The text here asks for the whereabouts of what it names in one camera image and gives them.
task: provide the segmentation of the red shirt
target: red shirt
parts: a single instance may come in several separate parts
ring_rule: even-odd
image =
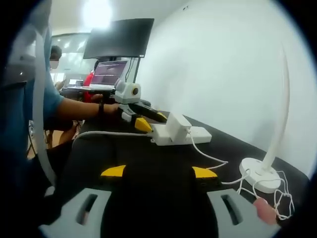
[[[94,73],[90,73],[84,82],[84,86],[90,86],[90,83],[91,83],[91,80],[93,79],[93,77],[94,77]],[[91,97],[92,97],[91,94],[89,94],[88,92],[84,92],[84,102],[85,103],[91,103],[92,102]]]

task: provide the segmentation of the white power strip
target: white power strip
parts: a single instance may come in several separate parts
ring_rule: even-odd
[[[170,135],[164,124],[151,124],[153,129],[152,142],[158,146],[166,145],[191,145],[193,144],[189,134],[183,140],[172,141]],[[211,134],[203,127],[192,126],[190,127],[195,144],[209,143],[211,141]]]

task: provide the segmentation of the table surface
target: table surface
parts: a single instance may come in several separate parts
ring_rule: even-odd
[[[239,165],[242,159],[252,157],[262,160],[265,152],[248,143],[245,143],[233,136],[219,131],[211,126],[197,120],[187,118],[193,126],[204,127],[211,135],[210,143],[198,144],[197,147],[204,153],[228,161],[223,167],[215,169],[222,182],[229,182],[239,179]],[[93,130],[135,132],[127,123],[118,121],[116,118],[91,119],[86,121],[81,128],[81,133]],[[129,162],[141,162],[143,160],[164,160],[166,163],[188,163],[190,166],[200,168],[213,167],[219,163],[199,154],[192,145],[180,146],[157,146],[150,142],[148,137],[123,137],[123,136],[90,136],[83,137],[73,144],[69,160],[65,166],[64,173],[59,182],[59,192],[63,194],[63,202],[67,202],[74,195],[85,187],[93,187],[99,179],[99,175],[107,168],[125,165]],[[293,196],[295,208],[301,204],[309,179],[295,167],[287,162],[276,158],[273,168],[283,170],[286,174],[289,191]],[[221,189],[233,188],[237,190],[239,183],[223,185]],[[251,190],[247,182],[243,187]],[[242,191],[243,195],[250,202],[255,198]],[[266,199],[270,205],[274,204],[273,194],[258,192],[258,195]],[[288,214],[287,198],[282,200],[279,211]]]

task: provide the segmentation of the gray plastic part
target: gray plastic part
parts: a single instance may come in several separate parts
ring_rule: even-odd
[[[92,195],[97,195],[86,224],[77,222],[78,214]],[[101,224],[106,204],[111,192],[85,188],[66,203],[61,210],[61,216],[51,225],[41,225],[39,228],[48,238],[100,238]]]
[[[219,238],[270,238],[279,229],[278,225],[268,225],[257,215],[256,207],[235,190],[221,190],[207,193],[214,209]],[[234,225],[224,199],[232,207],[238,224]]]

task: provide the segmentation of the black monitor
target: black monitor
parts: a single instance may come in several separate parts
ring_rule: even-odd
[[[84,59],[102,57],[143,58],[154,19],[113,21],[108,29],[93,29],[87,41]]]

